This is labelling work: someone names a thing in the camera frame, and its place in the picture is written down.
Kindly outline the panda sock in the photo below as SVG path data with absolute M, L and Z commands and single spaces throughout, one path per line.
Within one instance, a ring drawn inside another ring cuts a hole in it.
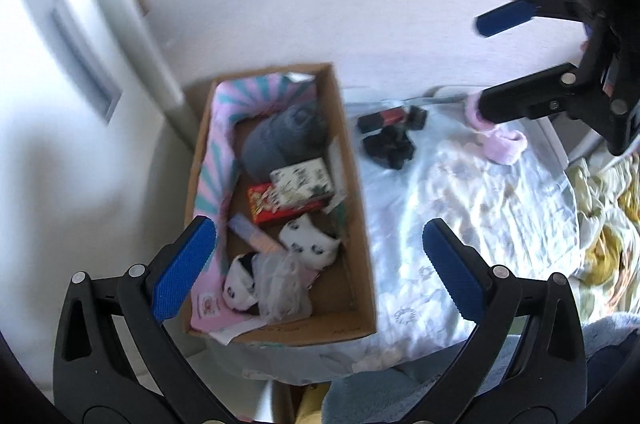
M 341 241 L 318 229 L 308 214 L 288 221 L 280 230 L 279 240 L 308 269 L 323 270 L 337 258 Z
M 222 298 L 224 303 L 237 313 L 258 314 L 258 300 L 255 291 L 253 259 L 255 251 L 251 251 L 233 259 L 228 269 Z

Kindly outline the purple long cosmetic box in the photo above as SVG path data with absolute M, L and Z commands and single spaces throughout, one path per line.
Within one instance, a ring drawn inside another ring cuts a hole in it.
M 228 220 L 228 227 L 256 252 L 284 252 L 285 248 L 277 240 L 267 235 L 242 213 L 236 213 Z

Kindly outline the red milk carton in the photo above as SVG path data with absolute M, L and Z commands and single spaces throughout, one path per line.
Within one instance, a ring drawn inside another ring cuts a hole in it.
M 282 207 L 273 184 L 265 183 L 247 188 L 250 217 L 257 226 L 286 223 L 303 214 L 321 210 L 326 201 L 312 201 L 300 207 Z

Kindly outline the black hair scrunchie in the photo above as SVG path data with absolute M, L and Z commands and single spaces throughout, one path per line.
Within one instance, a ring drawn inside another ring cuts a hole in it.
M 407 130 L 401 125 L 388 125 L 380 132 L 363 138 L 363 149 L 378 165 L 401 170 L 416 152 Z

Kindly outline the white floral patterned small box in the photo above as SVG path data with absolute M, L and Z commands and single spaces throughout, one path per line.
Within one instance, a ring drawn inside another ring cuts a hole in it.
M 300 207 L 334 195 L 333 181 L 322 158 L 280 167 L 270 173 L 270 179 L 282 207 Z

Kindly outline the grey fluffy sock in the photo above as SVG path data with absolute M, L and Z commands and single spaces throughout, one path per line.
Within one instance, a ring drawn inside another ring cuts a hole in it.
M 317 100 L 293 105 L 260 121 L 248 134 L 241 164 L 252 181 L 267 183 L 274 170 L 321 157 L 328 137 L 329 124 Z

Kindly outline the black and red lens tube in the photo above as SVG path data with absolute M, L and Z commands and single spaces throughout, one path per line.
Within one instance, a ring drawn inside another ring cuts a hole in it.
M 427 111 L 417 106 L 410 106 L 408 110 L 395 107 L 362 115 L 357 120 L 357 126 L 362 134 L 394 125 L 405 126 L 410 131 L 421 131 L 424 129 L 427 116 Z

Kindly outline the floral light blue cloth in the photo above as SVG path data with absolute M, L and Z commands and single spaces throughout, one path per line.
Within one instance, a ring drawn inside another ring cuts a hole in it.
M 229 373 L 304 385 L 386 370 L 465 340 L 461 318 L 422 247 L 433 218 L 476 248 L 485 262 L 523 278 L 568 275 L 579 262 L 573 192 L 544 123 L 514 129 L 527 147 L 512 165 L 487 160 L 466 124 L 462 95 L 421 97 L 424 129 L 412 134 L 416 156 L 389 171 L 358 160 L 376 300 L 376 330 L 348 342 L 288 347 L 212 343 Z

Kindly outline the cardboard box with pink lining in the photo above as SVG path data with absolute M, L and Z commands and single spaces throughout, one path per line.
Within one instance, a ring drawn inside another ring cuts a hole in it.
M 285 346 L 374 333 L 366 221 L 331 65 L 213 82 L 186 214 L 216 230 L 184 305 L 186 331 Z

